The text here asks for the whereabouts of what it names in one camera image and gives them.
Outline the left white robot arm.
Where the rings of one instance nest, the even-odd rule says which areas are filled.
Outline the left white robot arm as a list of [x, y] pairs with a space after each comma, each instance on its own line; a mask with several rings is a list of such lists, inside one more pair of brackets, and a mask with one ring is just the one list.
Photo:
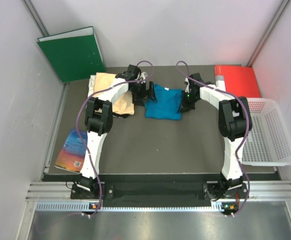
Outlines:
[[126, 71], [114, 77], [109, 87], [93, 92], [84, 101], [76, 121], [85, 110], [87, 140], [83, 139], [78, 128], [76, 131], [85, 147], [85, 157], [80, 173], [73, 181], [71, 199], [102, 200], [99, 163], [104, 141], [113, 126], [113, 104], [126, 92], [132, 93], [132, 102], [136, 105], [142, 105], [147, 100], [157, 102], [151, 77], [142, 72], [138, 65], [130, 64]]

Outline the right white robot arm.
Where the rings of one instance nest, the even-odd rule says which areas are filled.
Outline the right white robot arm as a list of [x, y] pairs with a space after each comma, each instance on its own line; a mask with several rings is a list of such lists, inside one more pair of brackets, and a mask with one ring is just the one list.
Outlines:
[[185, 78], [179, 113], [196, 108], [196, 102], [206, 101], [218, 110], [218, 129], [224, 139], [224, 162], [217, 184], [205, 187], [205, 195], [212, 201], [232, 197], [243, 187], [243, 146], [252, 129], [248, 100], [244, 96], [219, 89], [212, 82], [204, 82], [199, 73]]

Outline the cream t shirt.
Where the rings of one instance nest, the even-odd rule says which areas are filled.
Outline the cream t shirt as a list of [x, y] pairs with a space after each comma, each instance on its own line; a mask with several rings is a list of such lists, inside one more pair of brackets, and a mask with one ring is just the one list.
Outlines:
[[132, 100], [132, 93], [128, 91], [128, 84], [118, 84], [119, 78], [113, 73], [98, 72], [91, 75], [88, 83], [88, 96], [93, 95], [103, 101], [112, 103], [112, 112], [116, 115], [134, 115], [135, 105]]

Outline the blue t shirt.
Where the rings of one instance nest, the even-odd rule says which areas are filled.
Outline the blue t shirt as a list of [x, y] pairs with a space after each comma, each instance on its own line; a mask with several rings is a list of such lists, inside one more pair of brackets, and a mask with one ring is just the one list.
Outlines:
[[149, 99], [145, 104], [145, 117], [158, 120], [180, 121], [179, 108], [182, 103], [182, 90], [154, 85], [157, 102]]

